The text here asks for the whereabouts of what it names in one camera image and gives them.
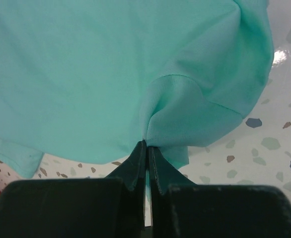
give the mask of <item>turquoise fabric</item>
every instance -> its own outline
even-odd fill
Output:
[[[145,139],[177,168],[252,110],[266,0],[0,0],[0,160],[104,164]]]

